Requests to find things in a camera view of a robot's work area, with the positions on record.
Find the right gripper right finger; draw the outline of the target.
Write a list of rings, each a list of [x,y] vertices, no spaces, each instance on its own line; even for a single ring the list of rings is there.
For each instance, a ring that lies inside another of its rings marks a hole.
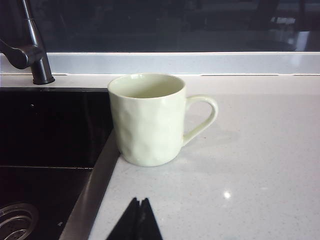
[[[141,201],[136,220],[137,240],[162,240],[161,231],[156,221],[148,198]]]

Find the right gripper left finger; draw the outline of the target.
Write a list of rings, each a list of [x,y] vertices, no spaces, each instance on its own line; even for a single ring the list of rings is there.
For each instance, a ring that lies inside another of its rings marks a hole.
[[[132,240],[134,238],[139,207],[140,202],[134,197],[108,235],[107,240]]]

